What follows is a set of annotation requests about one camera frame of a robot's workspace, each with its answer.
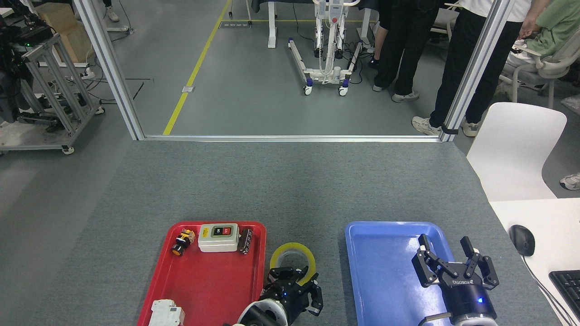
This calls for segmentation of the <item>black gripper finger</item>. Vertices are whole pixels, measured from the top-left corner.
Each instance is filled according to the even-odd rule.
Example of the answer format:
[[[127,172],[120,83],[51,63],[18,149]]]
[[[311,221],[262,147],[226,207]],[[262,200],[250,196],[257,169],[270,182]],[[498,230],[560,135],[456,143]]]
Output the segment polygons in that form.
[[[418,242],[419,249],[411,261],[422,287],[427,288],[435,283],[440,275],[439,270],[451,277],[454,276],[450,263],[439,258],[431,250],[427,235],[420,235]]]
[[[483,287],[485,289],[491,290],[499,285],[499,279],[491,258],[489,256],[482,256],[478,250],[473,248],[468,236],[464,236],[460,240],[460,244],[464,250],[466,258],[468,258],[464,276],[470,280],[476,275],[475,270],[476,267],[478,267],[481,271]]]
[[[272,268],[267,275],[267,284],[265,290],[268,290],[274,285],[289,287],[294,290],[302,289],[298,283],[302,280],[302,269],[299,268]]]
[[[309,312],[315,317],[319,317],[324,307],[322,289],[317,283],[318,276],[319,273],[315,273],[301,288],[302,313]]]

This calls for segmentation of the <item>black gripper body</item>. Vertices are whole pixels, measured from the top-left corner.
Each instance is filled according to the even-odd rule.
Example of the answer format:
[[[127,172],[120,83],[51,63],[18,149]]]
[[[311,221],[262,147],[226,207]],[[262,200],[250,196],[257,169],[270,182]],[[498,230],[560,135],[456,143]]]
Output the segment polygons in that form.
[[[447,312],[451,313],[452,324],[476,317],[491,320],[497,318],[481,277],[474,272],[470,274],[470,277],[465,277],[460,272],[457,277],[447,273],[441,275],[441,291]]]
[[[298,283],[270,283],[263,289],[262,299],[273,299],[280,302],[285,310],[287,320],[296,320],[310,305],[306,289]]]

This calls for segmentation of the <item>person's hand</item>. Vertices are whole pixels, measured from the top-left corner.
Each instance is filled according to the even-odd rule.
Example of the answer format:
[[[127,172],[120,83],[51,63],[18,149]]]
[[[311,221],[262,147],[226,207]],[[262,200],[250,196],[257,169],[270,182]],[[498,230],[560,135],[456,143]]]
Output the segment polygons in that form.
[[[518,39],[525,39],[530,37],[531,34],[537,31],[538,28],[538,25],[535,24],[535,20],[526,19],[522,24]]]

